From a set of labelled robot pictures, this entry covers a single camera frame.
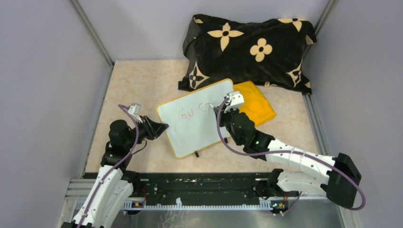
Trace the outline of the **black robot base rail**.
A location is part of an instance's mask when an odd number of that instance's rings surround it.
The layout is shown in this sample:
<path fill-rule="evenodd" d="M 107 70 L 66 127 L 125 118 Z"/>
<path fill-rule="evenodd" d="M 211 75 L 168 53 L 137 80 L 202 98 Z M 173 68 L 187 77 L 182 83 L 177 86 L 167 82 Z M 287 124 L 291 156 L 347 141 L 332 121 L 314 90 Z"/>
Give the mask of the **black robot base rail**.
<path fill-rule="evenodd" d="M 322 195 L 338 206 L 351 208 L 356 188 L 336 171 L 329 182 L 297 178 L 296 171 L 242 173 L 138 173 L 127 171 L 122 179 L 133 187 L 132 198 L 144 198 L 150 207 L 236 208 L 269 200 L 285 200 L 303 193 Z"/>

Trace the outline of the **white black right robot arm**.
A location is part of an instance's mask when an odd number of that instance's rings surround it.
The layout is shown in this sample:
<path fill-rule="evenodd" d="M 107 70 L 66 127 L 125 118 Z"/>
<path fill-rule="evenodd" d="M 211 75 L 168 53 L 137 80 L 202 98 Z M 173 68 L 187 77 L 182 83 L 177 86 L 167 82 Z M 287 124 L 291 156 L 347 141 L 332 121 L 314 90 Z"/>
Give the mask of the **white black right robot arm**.
<path fill-rule="evenodd" d="M 359 186 L 362 175 L 347 154 L 334 157 L 311 153 L 257 130 L 254 122 L 238 109 L 222 104 L 213 110 L 218 135 L 229 151 L 292 169 L 275 172 L 275 178 L 268 182 L 270 194 L 309 192 L 346 209 L 365 207 L 366 196 Z"/>

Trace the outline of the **yellow framed whiteboard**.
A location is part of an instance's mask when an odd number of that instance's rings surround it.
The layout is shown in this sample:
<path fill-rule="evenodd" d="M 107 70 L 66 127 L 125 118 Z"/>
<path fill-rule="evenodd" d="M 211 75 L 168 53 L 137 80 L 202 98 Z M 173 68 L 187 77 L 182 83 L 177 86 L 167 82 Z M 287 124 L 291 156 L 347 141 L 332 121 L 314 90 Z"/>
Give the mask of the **yellow framed whiteboard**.
<path fill-rule="evenodd" d="M 157 106 L 168 142 L 177 158 L 183 158 L 220 141 L 213 108 L 219 106 L 233 82 L 224 79 Z"/>

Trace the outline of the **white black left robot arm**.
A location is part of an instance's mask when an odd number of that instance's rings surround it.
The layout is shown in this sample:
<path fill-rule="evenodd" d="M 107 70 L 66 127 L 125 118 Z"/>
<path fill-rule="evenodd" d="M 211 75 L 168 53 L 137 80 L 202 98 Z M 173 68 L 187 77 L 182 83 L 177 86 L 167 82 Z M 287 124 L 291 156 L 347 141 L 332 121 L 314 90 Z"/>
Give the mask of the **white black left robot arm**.
<path fill-rule="evenodd" d="M 131 128 L 125 120 L 110 124 L 109 141 L 95 183 L 84 204 L 63 228 L 110 228 L 124 202 L 142 192 L 139 173 L 127 170 L 134 147 L 142 140 L 155 140 L 169 125 L 139 116 Z"/>

